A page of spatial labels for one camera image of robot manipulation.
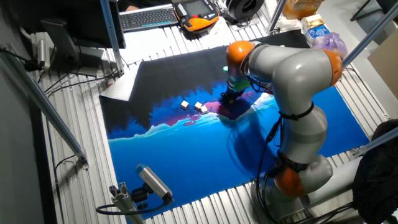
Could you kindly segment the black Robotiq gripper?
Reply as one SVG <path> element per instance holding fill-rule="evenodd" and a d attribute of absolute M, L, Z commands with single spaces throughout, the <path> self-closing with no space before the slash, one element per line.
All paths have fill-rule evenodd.
<path fill-rule="evenodd" d="M 235 91 L 233 89 L 228 88 L 225 93 L 221 94 L 221 104 L 228 105 L 229 100 L 231 100 L 231 105 L 236 104 L 236 99 L 240 97 L 244 93 L 244 90 Z"/>

